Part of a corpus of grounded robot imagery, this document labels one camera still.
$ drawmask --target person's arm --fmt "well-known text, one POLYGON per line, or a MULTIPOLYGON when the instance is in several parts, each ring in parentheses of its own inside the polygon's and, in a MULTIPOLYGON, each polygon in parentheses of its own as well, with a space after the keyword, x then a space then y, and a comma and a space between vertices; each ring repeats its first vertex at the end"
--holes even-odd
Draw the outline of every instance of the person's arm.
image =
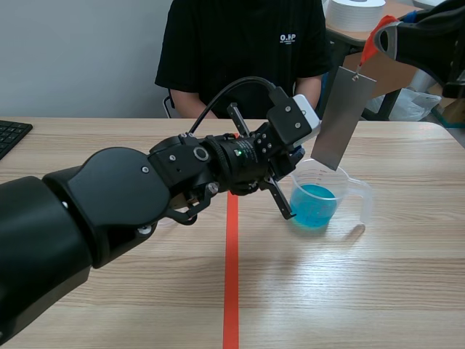
MULTIPOLYGON (((173 0, 155 83, 171 90, 174 107, 183 118, 196 119, 205 110, 199 99, 200 57, 194 1, 173 0)), ((210 112, 207 118, 216 118, 210 112)))
MULTIPOLYGON (((182 118, 196 119, 205 110, 206 105, 198 97, 198 93, 171 90, 171 98, 174 106, 182 118)), ((206 119, 216 119, 215 114, 210 111, 206 114, 206 119)))
POLYGON ((322 77, 320 75, 311 78, 297 78, 296 95, 304 95, 313 109, 317 107, 320 99, 322 77))
POLYGON ((313 0, 308 4, 307 29, 297 65, 296 94, 304 95, 316 108, 321 94, 321 79, 332 68, 332 62, 321 1, 313 0))

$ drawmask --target metal sheet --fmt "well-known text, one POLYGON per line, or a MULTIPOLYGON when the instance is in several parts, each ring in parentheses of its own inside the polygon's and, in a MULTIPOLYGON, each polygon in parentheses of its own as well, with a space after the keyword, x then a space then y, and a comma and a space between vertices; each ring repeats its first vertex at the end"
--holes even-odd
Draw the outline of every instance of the metal sheet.
POLYGON ((371 98, 376 81, 339 67, 329 96, 312 158, 336 171, 371 98))

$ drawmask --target plastic bag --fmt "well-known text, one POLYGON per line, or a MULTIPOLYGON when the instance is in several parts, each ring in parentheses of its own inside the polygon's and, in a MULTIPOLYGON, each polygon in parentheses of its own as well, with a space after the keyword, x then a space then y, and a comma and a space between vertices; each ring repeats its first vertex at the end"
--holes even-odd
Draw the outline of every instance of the plastic bag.
MULTIPOLYGON (((366 108, 374 113, 378 113, 384 96, 373 98, 368 101, 366 108)), ((402 89, 400 95, 389 116, 390 121, 420 121, 431 113, 436 105, 441 101, 440 96, 428 95, 412 91, 411 89, 402 89)))

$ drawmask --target table leg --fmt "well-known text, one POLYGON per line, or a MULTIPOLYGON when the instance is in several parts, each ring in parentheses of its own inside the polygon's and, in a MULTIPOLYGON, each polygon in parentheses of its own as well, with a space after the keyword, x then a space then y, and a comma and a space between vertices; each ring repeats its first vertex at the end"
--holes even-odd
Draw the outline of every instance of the table leg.
POLYGON ((381 104, 378 113, 365 109, 362 117, 369 121, 389 121, 389 115, 391 115, 392 109, 397 102, 400 91, 401 89, 398 89, 397 91, 390 92, 384 96, 383 103, 381 104))
POLYGON ((326 81, 325 90, 321 96, 321 101, 317 109, 317 115, 320 119, 323 118, 326 106, 328 104, 329 95, 333 88, 334 79, 340 66, 343 66, 346 56, 349 54, 351 46, 343 41, 334 40, 333 45, 333 69, 329 72, 328 80, 326 81))

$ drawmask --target person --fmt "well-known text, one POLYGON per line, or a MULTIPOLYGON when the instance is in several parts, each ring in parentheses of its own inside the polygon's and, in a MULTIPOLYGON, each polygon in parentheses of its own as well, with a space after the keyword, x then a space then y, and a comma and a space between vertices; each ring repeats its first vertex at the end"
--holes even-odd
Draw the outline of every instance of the person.
MULTIPOLYGON (((331 69, 321 0, 173 0, 155 83, 170 90, 183 118, 197 118, 229 83, 260 76, 316 108, 322 75, 331 69)), ((265 119, 267 90, 245 84, 207 115, 265 119)))

